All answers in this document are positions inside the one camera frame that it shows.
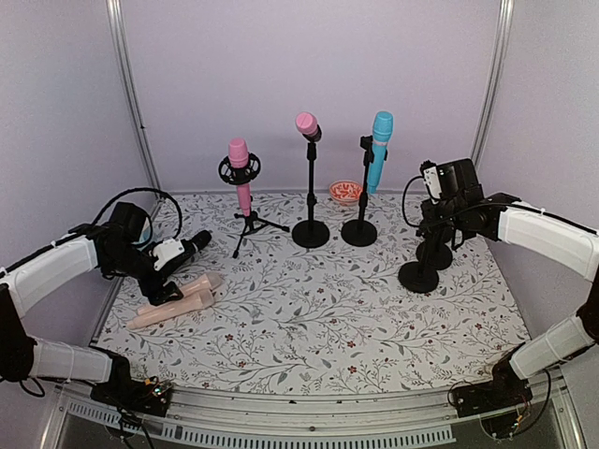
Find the beige microphone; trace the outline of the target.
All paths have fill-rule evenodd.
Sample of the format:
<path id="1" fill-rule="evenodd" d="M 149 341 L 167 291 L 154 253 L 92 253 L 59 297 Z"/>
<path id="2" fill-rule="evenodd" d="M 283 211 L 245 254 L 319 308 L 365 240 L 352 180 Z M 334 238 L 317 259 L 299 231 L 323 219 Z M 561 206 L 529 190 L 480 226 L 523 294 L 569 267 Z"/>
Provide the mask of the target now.
<path id="1" fill-rule="evenodd" d="M 139 329 L 155 325 L 188 312 L 208 309 L 213 304 L 214 297 L 211 291 L 199 291 L 182 299 L 170 301 L 160 306 L 144 306 L 138 310 L 137 316 L 129 321 L 126 327 L 128 329 Z"/>
<path id="2" fill-rule="evenodd" d="M 183 293 L 183 297 L 187 297 L 203 290 L 209 290 L 213 295 L 213 291 L 219 287 L 222 282 L 223 279 L 218 273 L 209 272 L 201 275 L 197 280 L 183 285 L 180 290 Z"/>

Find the black round stand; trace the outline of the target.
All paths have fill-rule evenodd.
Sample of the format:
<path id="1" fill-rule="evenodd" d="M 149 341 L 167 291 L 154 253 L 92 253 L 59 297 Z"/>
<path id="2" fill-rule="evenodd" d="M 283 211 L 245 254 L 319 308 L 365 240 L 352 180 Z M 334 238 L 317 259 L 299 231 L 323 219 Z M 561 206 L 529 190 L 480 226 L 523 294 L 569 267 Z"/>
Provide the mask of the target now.
<path id="1" fill-rule="evenodd" d="M 416 259 L 421 266 L 445 270 L 451 266 L 453 255 L 440 234 L 430 234 L 416 247 Z"/>
<path id="2" fill-rule="evenodd" d="M 403 264 L 398 273 L 400 284 L 408 291 L 417 294 L 428 294 L 439 284 L 438 270 L 433 268 L 429 260 L 437 249 L 440 232 L 429 232 L 416 247 L 416 259 Z"/>

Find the black microphone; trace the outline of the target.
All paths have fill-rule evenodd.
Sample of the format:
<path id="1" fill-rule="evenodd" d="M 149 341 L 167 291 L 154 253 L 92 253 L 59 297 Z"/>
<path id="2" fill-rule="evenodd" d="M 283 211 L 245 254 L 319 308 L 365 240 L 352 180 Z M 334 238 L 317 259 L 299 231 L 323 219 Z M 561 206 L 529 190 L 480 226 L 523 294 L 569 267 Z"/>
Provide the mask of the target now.
<path id="1" fill-rule="evenodd" d="M 184 253 L 169 262 L 175 265 L 176 270 L 174 272 L 176 272 L 181 266 L 189 261 L 193 255 L 203 250 L 211 242 L 212 234 L 208 230 L 202 230 L 190 239 L 179 240 L 183 244 Z"/>

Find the black stand of blue microphone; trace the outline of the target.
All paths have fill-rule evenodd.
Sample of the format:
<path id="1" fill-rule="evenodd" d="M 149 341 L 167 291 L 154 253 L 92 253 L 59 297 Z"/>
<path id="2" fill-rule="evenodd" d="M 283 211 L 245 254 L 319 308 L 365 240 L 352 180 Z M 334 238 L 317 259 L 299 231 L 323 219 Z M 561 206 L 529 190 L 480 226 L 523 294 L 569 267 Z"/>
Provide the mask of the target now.
<path id="1" fill-rule="evenodd" d="M 369 194 L 368 176 L 371 162 L 373 161 L 373 137 L 363 136 L 360 138 L 360 147 L 364 150 L 364 174 L 362 191 L 358 198 L 358 218 L 343 224 L 341 237 L 344 242 L 355 247 L 367 247 L 375 243 L 377 239 L 376 227 L 366 220 L 366 209 Z"/>

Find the blue microphone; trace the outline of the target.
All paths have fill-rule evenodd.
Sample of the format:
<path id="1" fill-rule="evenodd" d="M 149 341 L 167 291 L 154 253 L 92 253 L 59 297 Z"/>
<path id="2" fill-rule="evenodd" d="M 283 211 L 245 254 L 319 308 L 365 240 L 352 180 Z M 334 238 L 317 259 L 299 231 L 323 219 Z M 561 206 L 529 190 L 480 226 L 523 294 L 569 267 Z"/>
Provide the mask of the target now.
<path id="1" fill-rule="evenodd" d="M 387 145 L 393 133 L 394 118 L 388 111 L 379 111 L 376 113 L 373 122 L 373 160 L 370 163 L 367 178 L 367 193 L 373 195 L 376 193 L 380 183 L 383 166 L 387 160 Z"/>

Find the black straight stand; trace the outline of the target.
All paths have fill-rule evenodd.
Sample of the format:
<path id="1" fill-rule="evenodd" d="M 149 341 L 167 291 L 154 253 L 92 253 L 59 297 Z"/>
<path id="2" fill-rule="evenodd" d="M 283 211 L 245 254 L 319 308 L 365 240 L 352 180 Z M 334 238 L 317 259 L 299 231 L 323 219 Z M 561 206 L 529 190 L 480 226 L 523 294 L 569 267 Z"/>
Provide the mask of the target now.
<path id="1" fill-rule="evenodd" d="M 308 138 L 307 160 L 308 160 L 308 194 L 306 196 L 307 219 L 297 223 L 292 229 L 293 241 L 302 248 L 315 249 L 324 246 L 329 241 L 329 228 L 327 225 L 315 219 L 314 207 L 316 196 L 314 193 L 314 163 L 317 156 L 316 142 Z"/>

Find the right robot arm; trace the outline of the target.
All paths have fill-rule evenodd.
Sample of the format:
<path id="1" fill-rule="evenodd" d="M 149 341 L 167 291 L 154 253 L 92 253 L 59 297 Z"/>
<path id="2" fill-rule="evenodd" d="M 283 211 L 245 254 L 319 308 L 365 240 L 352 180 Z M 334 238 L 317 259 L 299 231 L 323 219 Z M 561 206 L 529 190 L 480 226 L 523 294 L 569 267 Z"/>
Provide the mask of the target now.
<path id="1" fill-rule="evenodd" d="M 548 212 L 518 196 L 483 191 L 469 158 L 419 168 L 428 199 L 422 205 L 422 230 L 451 236 L 452 248 L 486 239 L 506 262 L 509 252 L 542 267 L 578 277 L 586 298 L 559 322 L 505 353 L 491 369 L 484 400 L 503 408 L 520 385 L 540 371 L 582 355 L 598 343 L 598 232 Z"/>

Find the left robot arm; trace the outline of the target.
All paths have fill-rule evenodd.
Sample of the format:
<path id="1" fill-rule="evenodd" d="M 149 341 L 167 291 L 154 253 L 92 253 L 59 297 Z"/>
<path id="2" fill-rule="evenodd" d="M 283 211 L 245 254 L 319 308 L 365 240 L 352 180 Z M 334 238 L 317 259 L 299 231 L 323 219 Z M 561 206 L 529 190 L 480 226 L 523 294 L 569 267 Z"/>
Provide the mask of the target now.
<path id="1" fill-rule="evenodd" d="M 100 384 L 120 406 L 139 398 L 126 358 L 94 348 L 48 341 L 27 334 L 22 318 L 37 303 L 80 275 L 99 270 L 106 278 L 129 277 L 153 306 L 183 294 L 170 276 L 209 241 L 174 236 L 153 241 L 153 224 L 145 210 L 116 204 L 105 223 L 80 224 L 1 272 L 1 378 L 77 380 Z"/>

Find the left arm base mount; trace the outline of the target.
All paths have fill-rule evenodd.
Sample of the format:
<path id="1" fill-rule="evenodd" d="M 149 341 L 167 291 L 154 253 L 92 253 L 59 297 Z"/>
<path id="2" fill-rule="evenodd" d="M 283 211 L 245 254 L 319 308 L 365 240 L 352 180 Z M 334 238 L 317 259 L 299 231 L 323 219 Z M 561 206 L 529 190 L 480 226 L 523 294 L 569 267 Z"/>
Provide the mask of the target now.
<path id="1" fill-rule="evenodd" d="M 139 381 L 129 370 L 114 370 L 109 379 L 92 387 L 90 398 L 133 413 L 165 417 L 172 397 L 173 382 L 157 376 Z"/>

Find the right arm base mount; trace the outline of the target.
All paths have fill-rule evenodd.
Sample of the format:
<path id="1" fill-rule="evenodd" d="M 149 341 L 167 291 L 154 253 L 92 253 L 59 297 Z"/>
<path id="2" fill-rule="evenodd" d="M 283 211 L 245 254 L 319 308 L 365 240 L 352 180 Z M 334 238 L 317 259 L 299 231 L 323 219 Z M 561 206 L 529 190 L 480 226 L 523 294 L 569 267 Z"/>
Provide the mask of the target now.
<path id="1" fill-rule="evenodd" d="M 494 441 L 512 440 L 534 428 L 548 408 L 552 378 L 548 369 L 542 372 L 546 376 L 547 390 L 534 418 L 531 418 L 533 391 L 530 382 L 514 374 L 506 358 L 492 369 L 491 380 L 478 384 L 458 381 L 448 389 L 446 400 L 456 410 L 458 417 L 499 412 L 513 407 L 511 413 L 480 420 L 484 433 Z"/>

